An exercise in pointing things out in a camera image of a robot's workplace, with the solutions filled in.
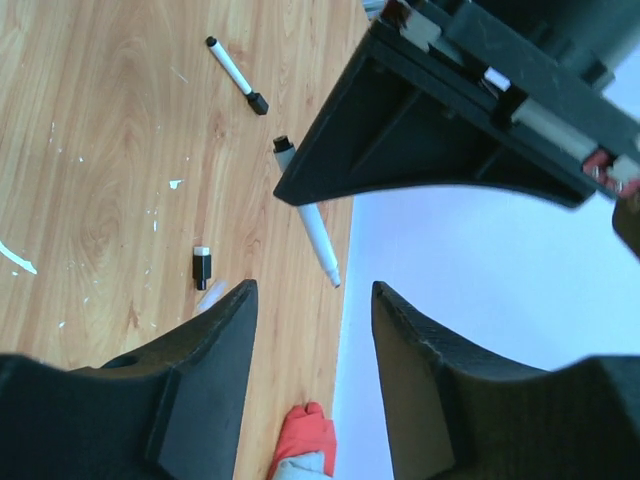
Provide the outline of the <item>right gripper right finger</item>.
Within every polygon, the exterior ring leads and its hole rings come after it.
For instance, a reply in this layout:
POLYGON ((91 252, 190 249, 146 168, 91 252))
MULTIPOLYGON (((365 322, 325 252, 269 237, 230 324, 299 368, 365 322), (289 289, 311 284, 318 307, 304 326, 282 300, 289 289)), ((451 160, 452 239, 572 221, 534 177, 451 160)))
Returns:
POLYGON ((635 479, 639 360, 554 371, 493 353, 383 282, 372 332, 397 479, 635 479))

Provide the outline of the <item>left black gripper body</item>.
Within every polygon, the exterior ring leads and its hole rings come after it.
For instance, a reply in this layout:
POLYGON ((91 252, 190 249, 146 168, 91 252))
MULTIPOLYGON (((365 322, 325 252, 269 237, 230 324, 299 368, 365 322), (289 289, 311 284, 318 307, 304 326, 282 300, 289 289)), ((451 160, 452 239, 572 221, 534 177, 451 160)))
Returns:
POLYGON ((379 25, 477 78, 509 82, 490 115, 561 183, 639 193, 639 122, 607 100, 639 44, 636 1, 388 1, 379 25))

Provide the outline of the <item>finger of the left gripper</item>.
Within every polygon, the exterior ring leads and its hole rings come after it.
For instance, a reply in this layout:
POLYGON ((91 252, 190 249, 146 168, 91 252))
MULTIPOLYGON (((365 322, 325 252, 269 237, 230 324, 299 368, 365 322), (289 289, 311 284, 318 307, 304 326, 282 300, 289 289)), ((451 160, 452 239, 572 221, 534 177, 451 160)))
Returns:
POLYGON ((575 208, 593 183, 498 100, 387 27, 361 39, 274 194, 302 205, 431 185, 511 190, 575 208))

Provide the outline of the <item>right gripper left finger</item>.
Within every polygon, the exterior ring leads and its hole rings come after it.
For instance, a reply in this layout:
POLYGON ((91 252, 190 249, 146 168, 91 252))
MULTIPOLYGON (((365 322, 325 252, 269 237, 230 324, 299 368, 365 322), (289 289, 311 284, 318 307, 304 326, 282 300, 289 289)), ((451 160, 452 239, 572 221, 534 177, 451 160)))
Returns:
POLYGON ((1 358, 5 479, 229 479, 258 313, 245 280, 99 368, 1 358))

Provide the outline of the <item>white whiteboard marker pen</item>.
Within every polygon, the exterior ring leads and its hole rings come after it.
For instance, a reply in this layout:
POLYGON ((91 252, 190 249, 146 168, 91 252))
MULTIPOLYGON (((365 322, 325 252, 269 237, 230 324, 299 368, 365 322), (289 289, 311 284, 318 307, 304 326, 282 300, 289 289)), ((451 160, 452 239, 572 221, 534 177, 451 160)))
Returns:
MULTIPOLYGON (((295 146, 286 135, 276 137, 273 146, 275 160, 285 173, 296 153, 295 146)), ((302 205, 297 212, 321 268, 332 286, 338 288, 341 285, 339 263, 318 206, 315 203, 302 205)))

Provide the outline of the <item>white marker black cap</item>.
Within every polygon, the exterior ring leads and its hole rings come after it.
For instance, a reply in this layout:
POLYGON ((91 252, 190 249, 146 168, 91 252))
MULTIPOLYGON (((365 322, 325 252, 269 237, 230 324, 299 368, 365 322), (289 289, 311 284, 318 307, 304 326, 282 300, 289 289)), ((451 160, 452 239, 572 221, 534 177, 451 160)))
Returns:
POLYGON ((266 115, 269 110, 267 101, 252 88, 218 39, 212 36, 207 37, 206 46, 244 95, 253 112, 258 116, 266 115))

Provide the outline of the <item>small black pen cap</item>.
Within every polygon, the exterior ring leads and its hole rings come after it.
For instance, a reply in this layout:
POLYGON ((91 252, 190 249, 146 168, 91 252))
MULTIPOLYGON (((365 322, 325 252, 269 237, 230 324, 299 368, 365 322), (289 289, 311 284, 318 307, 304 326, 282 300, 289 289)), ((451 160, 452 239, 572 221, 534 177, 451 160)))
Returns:
POLYGON ((192 278, 195 288, 198 291, 205 291, 207 283, 211 279, 212 256, 210 248, 206 246, 195 246, 192 256, 192 278))

